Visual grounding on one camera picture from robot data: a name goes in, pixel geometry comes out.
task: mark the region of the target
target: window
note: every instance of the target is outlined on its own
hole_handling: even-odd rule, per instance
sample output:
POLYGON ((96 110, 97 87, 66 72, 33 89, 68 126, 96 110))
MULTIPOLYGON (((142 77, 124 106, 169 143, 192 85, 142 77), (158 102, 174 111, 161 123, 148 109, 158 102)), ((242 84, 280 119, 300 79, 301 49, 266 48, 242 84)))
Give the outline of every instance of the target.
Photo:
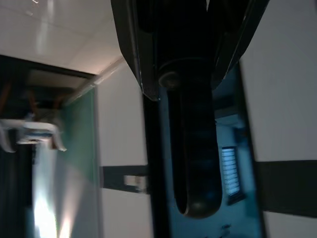
POLYGON ((222 148, 222 168, 225 190, 228 195, 228 205, 232 205, 244 199, 239 181, 235 147, 222 148))

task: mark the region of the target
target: white ceiling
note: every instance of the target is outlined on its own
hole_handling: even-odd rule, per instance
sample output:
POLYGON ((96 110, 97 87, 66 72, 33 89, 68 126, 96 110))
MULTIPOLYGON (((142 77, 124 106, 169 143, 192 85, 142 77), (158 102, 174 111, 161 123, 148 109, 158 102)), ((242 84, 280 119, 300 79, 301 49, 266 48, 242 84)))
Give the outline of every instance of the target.
POLYGON ((99 74, 121 57, 110 0, 0 0, 0 55, 99 74))

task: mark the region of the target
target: white wall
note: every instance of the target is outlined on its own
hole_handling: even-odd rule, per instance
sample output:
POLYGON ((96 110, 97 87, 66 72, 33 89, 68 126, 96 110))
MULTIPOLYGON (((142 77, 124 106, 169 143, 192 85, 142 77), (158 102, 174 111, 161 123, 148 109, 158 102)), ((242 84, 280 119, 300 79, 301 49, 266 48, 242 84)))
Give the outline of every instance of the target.
MULTIPOLYGON (((101 166, 147 164, 142 92, 123 64, 97 85, 101 166)), ((105 188, 101 193, 105 238, 153 236, 148 194, 105 188)))
POLYGON ((257 161, 315 160, 315 0, 271 0, 242 57, 257 161))
MULTIPOLYGON (((171 233, 173 238, 218 238, 221 236, 221 227, 225 224, 231 224, 232 237, 258 238, 259 226, 257 219, 248 218, 246 214, 246 202, 242 200, 232 206, 227 206, 227 197, 223 185, 223 200, 220 209, 214 215, 205 219, 191 219, 181 215, 177 209, 172 178, 172 162, 170 153, 168 104, 164 90, 161 94, 161 125, 162 137, 164 139, 163 152, 165 160, 166 186, 168 196, 168 208, 171 222, 171 233)), ((221 147, 235 146, 232 128, 228 126, 217 126, 217 139, 219 152, 221 147)))

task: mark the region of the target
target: ceiling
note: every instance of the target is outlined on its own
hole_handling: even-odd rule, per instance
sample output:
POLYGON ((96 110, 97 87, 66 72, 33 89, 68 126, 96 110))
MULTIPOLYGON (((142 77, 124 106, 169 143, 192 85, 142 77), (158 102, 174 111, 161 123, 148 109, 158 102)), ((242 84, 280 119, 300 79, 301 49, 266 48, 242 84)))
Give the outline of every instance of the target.
POLYGON ((121 57, 110 0, 0 0, 0 55, 99 74, 121 57))

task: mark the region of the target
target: black frame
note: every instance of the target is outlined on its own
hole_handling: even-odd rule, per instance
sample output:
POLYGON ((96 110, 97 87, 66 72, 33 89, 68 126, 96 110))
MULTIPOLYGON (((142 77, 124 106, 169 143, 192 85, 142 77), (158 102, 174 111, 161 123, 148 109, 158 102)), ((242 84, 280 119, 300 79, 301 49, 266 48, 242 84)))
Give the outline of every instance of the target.
MULTIPOLYGON (((228 201, 227 201, 227 205, 230 206, 230 205, 233 205, 237 202, 240 202, 242 201, 243 199, 246 198, 244 192, 243 192, 243 186, 241 185, 241 177, 240 177, 240 172, 239 172, 239 160, 238 160, 238 155, 237 155, 237 147, 236 146, 225 146, 225 147, 222 147, 221 148, 221 152, 223 149, 233 149, 234 150, 234 159, 235 159, 235 162, 236 162, 236 167, 237 167, 237 176, 238 176, 238 182, 239 182, 239 187, 240 187, 240 190, 235 193, 234 195, 229 195, 227 194, 227 197, 228 197, 228 201)), ((222 159, 222 155, 221 155, 221 169, 222 171, 223 170, 223 159, 222 159)))

